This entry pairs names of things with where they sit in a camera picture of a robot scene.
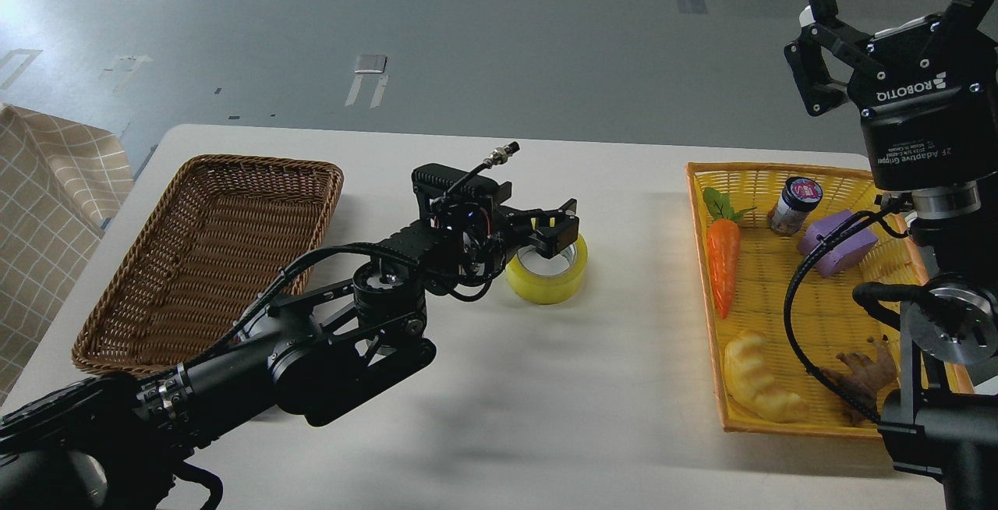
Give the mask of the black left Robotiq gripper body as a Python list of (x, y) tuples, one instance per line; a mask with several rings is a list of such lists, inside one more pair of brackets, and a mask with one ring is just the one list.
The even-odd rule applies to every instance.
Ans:
[(538, 219), (544, 216), (541, 209), (500, 209), (491, 218), (491, 232), (479, 247), (479, 259), (509, 261), (527, 246), (546, 252), (547, 244), (537, 227)]

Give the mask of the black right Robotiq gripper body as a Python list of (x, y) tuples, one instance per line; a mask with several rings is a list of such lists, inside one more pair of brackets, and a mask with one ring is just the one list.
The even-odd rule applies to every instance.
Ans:
[(973, 30), (938, 54), (940, 16), (881, 31), (866, 54), (878, 69), (856, 69), (846, 86), (876, 185), (913, 191), (957, 186), (996, 172), (996, 42)]

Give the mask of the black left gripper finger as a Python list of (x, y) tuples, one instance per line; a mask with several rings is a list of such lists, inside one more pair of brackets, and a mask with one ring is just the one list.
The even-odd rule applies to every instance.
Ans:
[(530, 244), (542, 258), (552, 259), (579, 239), (578, 218), (537, 218)]
[(532, 211), (532, 225), (559, 225), (559, 223), (577, 215), (578, 201), (576, 198), (566, 200), (560, 207), (553, 209), (535, 209)]

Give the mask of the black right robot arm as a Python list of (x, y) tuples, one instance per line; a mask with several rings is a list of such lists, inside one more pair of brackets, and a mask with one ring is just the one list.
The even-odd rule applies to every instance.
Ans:
[[(996, 507), (996, 396), (961, 394), (946, 364), (996, 357), (996, 42), (979, 30), (995, 0), (952, 0), (877, 34), (838, 17), (837, 0), (809, 0), (784, 48), (813, 116), (858, 108), (877, 212), (859, 211), (827, 236), (792, 277), (785, 333), (805, 370), (877, 425), (894, 468), (929, 476), (948, 509)], [(866, 282), (853, 300), (901, 336), (901, 386), (883, 410), (863, 405), (808, 360), (791, 305), (817, 259), (891, 214), (911, 211), (908, 237), (936, 269), (923, 284)]]

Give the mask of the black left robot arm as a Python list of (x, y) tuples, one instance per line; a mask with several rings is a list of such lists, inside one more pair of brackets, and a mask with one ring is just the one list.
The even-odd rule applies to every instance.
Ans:
[(431, 200), (382, 243), (303, 255), (289, 275), (338, 252), (370, 261), (303, 296), (265, 291), (220, 344), (159, 375), (89, 377), (3, 416), (2, 507), (154, 509), (185, 481), (217, 508), (224, 486), (190, 463), (197, 449), (272, 407), (327, 425), (427, 368), (426, 293), (476, 286), (460, 296), (473, 303), (522, 248), (552, 258), (576, 243), (576, 211)]

